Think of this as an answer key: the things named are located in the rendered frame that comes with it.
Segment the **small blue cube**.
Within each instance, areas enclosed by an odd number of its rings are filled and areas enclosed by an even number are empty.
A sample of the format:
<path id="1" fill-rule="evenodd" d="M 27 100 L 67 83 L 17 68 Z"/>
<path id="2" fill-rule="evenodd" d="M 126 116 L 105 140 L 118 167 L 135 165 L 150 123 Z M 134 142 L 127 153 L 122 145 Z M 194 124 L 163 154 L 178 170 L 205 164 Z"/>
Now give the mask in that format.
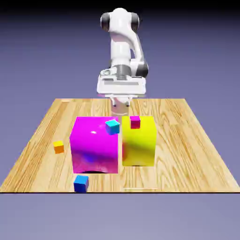
<path id="1" fill-rule="evenodd" d="M 86 193 L 89 186 L 89 177 L 77 175 L 74 180 L 74 191 L 77 193 Z"/>

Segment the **large yellow box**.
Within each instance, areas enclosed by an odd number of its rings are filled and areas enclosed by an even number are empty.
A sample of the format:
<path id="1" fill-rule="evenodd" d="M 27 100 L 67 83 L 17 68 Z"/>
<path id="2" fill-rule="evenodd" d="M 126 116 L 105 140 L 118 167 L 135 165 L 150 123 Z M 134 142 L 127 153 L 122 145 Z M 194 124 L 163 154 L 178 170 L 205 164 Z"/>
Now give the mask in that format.
<path id="1" fill-rule="evenodd" d="M 122 117 L 123 166 L 153 166 L 157 130 L 152 116 L 140 116 L 141 127 L 131 129 L 130 116 Z"/>

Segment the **large magenta box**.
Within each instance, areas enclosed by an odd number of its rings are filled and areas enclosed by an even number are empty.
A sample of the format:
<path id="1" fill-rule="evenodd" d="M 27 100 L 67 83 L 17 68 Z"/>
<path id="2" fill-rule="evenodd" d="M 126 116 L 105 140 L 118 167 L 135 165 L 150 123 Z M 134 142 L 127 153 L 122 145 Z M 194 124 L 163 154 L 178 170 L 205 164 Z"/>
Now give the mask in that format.
<path id="1" fill-rule="evenodd" d="M 118 173 L 118 134 L 110 135 L 105 122 L 118 117 L 77 117 L 69 137 L 74 173 Z"/>

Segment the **small orange cube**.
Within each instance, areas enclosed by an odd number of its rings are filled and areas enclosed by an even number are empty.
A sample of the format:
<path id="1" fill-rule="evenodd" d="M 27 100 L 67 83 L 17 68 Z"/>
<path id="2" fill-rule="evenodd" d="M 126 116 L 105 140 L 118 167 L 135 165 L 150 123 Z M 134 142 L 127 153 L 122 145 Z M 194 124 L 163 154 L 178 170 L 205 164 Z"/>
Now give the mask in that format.
<path id="1" fill-rule="evenodd" d="M 64 144 L 63 141 L 55 141 L 53 143 L 55 154 L 60 154 L 64 152 Z"/>

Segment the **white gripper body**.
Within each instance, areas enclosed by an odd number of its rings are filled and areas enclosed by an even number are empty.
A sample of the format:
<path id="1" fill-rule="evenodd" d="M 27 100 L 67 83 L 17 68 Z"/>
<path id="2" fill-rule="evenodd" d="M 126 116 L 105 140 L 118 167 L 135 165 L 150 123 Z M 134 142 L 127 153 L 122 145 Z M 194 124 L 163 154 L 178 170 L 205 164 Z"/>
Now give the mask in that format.
<path id="1" fill-rule="evenodd" d="M 97 93 L 101 95 L 144 95 L 146 79 L 127 75 L 126 80 L 119 80 L 116 75 L 99 75 Z"/>

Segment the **small magenta cube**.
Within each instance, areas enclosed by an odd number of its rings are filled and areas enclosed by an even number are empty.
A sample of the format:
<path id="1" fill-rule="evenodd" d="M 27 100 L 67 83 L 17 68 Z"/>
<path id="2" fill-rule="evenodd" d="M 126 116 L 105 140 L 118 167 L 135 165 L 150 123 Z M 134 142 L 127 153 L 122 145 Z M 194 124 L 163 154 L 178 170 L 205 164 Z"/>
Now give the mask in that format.
<path id="1" fill-rule="evenodd" d="M 141 127 L 140 116 L 130 116 L 130 127 L 131 129 L 139 129 Z"/>

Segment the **small cyan cube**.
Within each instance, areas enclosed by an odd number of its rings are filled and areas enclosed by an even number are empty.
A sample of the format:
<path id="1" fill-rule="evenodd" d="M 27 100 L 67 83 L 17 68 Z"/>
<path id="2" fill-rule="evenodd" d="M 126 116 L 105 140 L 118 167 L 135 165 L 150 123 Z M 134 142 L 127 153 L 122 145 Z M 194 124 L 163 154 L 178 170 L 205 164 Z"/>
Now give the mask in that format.
<path id="1" fill-rule="evenodd" d="M 116 119 L 106 121 L 105 127 L 110 135 L 118 134 L 120 132 L 120 123 Z"/>

